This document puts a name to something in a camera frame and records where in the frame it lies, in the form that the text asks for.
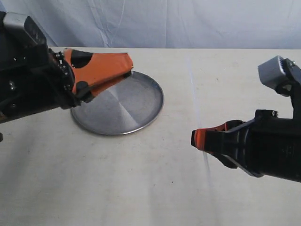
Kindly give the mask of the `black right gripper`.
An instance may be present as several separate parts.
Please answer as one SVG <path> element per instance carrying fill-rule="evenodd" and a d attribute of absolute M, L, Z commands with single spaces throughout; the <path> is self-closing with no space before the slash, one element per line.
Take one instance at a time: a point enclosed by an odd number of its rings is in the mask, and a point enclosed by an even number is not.
<path fill-rule="evenodd" d="M 215 148 L 222 142 L 222 148 Z M 301 120 L 278 118 L 274 110 L 257 110 L 252 120 L 230 120 L 192 131 L 190 144 L 229 169 L 241 168 L 260 178 L 301 181 Z"/>

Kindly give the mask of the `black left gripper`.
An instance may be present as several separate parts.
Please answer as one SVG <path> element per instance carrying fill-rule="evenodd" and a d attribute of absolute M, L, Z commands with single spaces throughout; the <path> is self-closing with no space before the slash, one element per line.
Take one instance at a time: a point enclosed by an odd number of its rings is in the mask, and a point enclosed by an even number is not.
<path fill-rule="evenodd" d="M 128 53 L 54 52 L 45 44 L 0 61 L 0 122 L 80 105 L 79 82 L 96 85 L 133 69 Z"/>

